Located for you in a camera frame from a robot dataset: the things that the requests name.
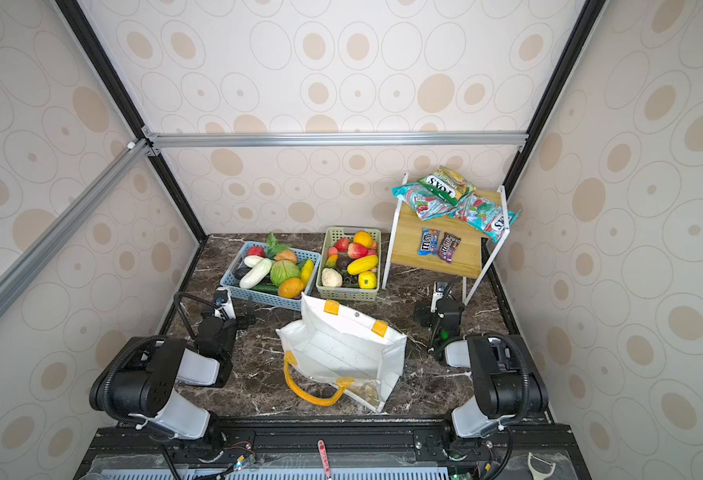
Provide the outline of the purple m&m packet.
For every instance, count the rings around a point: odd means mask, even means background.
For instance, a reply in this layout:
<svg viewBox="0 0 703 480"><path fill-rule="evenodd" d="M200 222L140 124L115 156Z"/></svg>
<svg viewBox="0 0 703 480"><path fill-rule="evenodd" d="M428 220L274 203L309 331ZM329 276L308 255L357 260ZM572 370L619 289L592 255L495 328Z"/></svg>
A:
<svg viewBox="0 0 703 480"><path fill-rule="evenodd" d="M439 244L439 248L437 248L437 257L447 264L452 264L453 256L455 256L455 252L460 245L461 238L457 237L457 235L445 232L445 234L443 234L443 240L441 240L441 244Z"/></svg>

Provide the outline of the white grocery bag yellow handles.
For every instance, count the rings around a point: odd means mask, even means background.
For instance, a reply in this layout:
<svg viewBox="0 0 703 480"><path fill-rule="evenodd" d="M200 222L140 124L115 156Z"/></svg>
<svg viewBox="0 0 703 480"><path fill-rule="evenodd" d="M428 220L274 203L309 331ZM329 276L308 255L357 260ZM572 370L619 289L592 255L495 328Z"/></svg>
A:
<svg viewBox="0 0 703 480"><path fill-rule="evenodd" d="M403 375L407 335L336 300L306 294L301 314L301 319L277 331L287 386L317 406L333 406L347 395L381 413ZM294 371L336 392L328 398L313 396L293 380Z"/></svg>

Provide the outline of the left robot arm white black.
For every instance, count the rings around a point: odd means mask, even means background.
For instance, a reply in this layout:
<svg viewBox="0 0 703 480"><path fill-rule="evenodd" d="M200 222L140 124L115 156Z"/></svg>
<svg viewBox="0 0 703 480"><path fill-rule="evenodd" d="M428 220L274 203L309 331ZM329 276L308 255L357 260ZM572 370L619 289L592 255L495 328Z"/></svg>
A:
<svg viewBox="0 0 703 480"><path fill-rule="evenodd" d="M181 396L176 384L220 388L232 370L238 318L230 290L220 287L211 301L187 292L174 295L207 306L197 329L181 315L191 340L163 335L133 337L94 381L91 408L141 429L148 426L172 439L211 438L215 416Z"/></svg>

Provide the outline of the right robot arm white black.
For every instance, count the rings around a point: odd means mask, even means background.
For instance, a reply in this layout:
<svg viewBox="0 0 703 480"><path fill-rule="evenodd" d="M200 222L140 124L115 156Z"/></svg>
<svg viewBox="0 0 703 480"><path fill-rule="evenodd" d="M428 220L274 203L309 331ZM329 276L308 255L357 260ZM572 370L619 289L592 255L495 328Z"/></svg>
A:
<svg viewBox="0 0 703 480"><path fill-rule="evenodd" d="M549 392L519 335L461 334L463 302L453 296L455 280L435 282L421 325L431 332L429 355L469 372L473 396L455 408L451 432L459 438L485 438L521 423L549 407Z"/></svg>

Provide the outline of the white radish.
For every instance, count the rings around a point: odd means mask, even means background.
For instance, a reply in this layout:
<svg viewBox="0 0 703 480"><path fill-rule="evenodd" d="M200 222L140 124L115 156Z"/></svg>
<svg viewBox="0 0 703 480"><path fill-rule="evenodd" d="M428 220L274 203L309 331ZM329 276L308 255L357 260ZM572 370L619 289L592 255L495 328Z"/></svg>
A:
<svg viewBox="0 0 703 480"><path fill-rule="evenodd" d="M273 261L269 258L262 258L255 264L250 271L240 280L240 287L243 289L251 289L254 285L259 284L272 270Z"/></svg>

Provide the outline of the red tomato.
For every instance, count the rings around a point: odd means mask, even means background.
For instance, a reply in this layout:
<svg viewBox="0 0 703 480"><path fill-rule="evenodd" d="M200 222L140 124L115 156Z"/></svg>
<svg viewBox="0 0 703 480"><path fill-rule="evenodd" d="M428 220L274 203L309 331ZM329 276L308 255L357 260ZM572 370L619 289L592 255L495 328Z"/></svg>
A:
<svg viewBox="0 0 703 480"><path fill-rule="evenodd" d="M267 257L267 254L266 254L265 248L263 248L262 246L257 246L257 245L256 245L256 246L251 247L251 248L248 250L247 256L248 256L248 257L250 257L250 256L258 256L258 257L261 257L261 258L266 258L266 257Z"/></svg>

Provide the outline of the small wooden side table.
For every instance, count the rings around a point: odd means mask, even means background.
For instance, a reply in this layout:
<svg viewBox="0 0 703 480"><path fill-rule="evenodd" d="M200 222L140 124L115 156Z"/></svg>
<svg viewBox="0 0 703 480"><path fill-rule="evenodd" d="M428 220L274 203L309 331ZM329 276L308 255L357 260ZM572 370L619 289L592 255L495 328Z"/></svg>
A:
<svg viewBox="0 0 703 480"><path fill-rule="evenodd" d="M491 252L485 251L485 244L491 241L487 234L449 216L421 221L407 203L399 200L393 216L385 264L383 264L383 273L381 274L383 284L381 284L381 289L387 287L391 268L395 265L403 265L459 278L461 280L461 302L465 305L469 304L477 288L479 288L479 284L491 270L495 258L501 252L503 244L505 244L511 233L511 218L509 218L509 208L507 208L505 186L500 185L495 191L479 190L477 195L501 204L503 206L503 216L505 216L505 222L507 222L507 227L503 232L503 236L501 236L501 240L495 244ZM457 248L455 256L453 256L452 264L445 263L445 261L437 257L437 254L428 256L417 255L423 228L441 231L439 244L441 244L445 232L461 238L461 245Z"/></svg>

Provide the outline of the green cabbage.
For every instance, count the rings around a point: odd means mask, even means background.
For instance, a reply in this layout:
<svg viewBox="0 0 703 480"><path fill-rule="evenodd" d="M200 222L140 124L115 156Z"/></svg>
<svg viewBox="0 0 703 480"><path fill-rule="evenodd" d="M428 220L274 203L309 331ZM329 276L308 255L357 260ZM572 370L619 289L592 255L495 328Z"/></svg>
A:
<svg viewBox="0 0 703 480"><path fill-rule="evenodd" d="M270 280L275 286L281 286L284 282L294 278L301 278L301 268L296 262L279 260L272 265Z"/></svg>

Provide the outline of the yellow corn cob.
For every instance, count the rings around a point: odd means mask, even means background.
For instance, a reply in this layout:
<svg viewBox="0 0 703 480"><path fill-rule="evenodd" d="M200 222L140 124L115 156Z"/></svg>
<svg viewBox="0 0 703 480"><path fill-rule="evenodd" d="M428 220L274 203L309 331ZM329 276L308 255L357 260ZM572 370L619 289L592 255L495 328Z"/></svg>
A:
<svg viewBox="0 0 703 480"><path fill-rule="evenodd" d="M307 287L310 284L313 272L315 268L315 262L311 259L307 259L301 268L301 273L300 273L300 278L304 284L304 287Z"/></svg>

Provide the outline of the long yellow fruit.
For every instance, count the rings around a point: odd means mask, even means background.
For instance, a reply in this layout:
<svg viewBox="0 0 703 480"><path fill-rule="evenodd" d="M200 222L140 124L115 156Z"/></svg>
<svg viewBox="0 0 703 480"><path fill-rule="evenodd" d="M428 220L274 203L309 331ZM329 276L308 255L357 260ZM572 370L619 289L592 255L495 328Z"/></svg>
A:
<svg viewBox="0 0 703 480"><path fill-rule="evenodd" d="M371 271L379 265L379 257L377 255L368 255L364 258L353 260L349 265L347 272L351 276L359 275L361 272Z"/></svg>

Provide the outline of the red apple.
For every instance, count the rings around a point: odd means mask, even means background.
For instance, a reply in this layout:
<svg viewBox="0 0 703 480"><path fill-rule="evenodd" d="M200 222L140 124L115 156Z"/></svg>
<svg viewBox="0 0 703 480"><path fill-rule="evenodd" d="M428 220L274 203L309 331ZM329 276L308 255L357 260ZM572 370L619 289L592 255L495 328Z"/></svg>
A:
<svg viewBox="0 0 703 480"><path fill-rule="evenodd" d="M349 255L349 258L353 260L364 258L365 256L367 256L367 254L369 254L369 247L365 247L365 245L363 244L353 242L349 245L347 254Z"/></svg>

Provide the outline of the cream garlic bulb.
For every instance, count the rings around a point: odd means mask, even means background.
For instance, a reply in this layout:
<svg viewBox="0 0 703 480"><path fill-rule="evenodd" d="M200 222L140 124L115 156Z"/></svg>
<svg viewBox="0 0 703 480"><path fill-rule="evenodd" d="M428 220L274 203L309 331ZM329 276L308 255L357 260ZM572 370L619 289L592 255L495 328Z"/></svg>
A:
<svg viewBox="0 0 703 480"><path fill-rule="evenodd" d="M327 288L339 288L343 286L344 278L334 268L325 268L322 272L322 283Z"/></svg>

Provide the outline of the red strawberry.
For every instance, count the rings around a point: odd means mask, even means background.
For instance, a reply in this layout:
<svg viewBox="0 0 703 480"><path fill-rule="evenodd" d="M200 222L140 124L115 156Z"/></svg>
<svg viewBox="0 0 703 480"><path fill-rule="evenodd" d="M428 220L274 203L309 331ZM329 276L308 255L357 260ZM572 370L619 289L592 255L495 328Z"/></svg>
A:
<svg viewBox="0 0 703 480"><path fill-rule="evenodd" d="M350 244L351 244L351 239L347 238L347 237L343 237L335 244L335 248L339 252L347 253Z"/></svg>

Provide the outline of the green plastic basket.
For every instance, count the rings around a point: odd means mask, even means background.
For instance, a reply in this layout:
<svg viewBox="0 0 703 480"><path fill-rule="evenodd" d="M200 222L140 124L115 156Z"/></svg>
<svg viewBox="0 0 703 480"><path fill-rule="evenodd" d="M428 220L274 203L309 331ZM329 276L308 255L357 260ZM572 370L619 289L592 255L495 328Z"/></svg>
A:
<svg viewBox="0 0 703 480"><path fill-rule="evenodd" d="M383 280L381 231L330 227L316 287L324 299L373 302Z"/></svg>

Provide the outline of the white peeler tool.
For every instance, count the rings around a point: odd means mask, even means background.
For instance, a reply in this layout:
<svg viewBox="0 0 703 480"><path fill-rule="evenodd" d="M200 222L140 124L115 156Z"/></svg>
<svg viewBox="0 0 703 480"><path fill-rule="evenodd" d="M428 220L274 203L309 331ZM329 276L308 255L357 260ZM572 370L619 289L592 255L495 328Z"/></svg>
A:
<svg viewBox="0 0 703 480"><path fill-rule="evenodd" d="M547 480L551 478L555 470L557 470L557 464L551 463L543 459L543 457L533 454L533 452L529 452L529 454L527 454L527 468L529 468L531 479Z"/></svg>

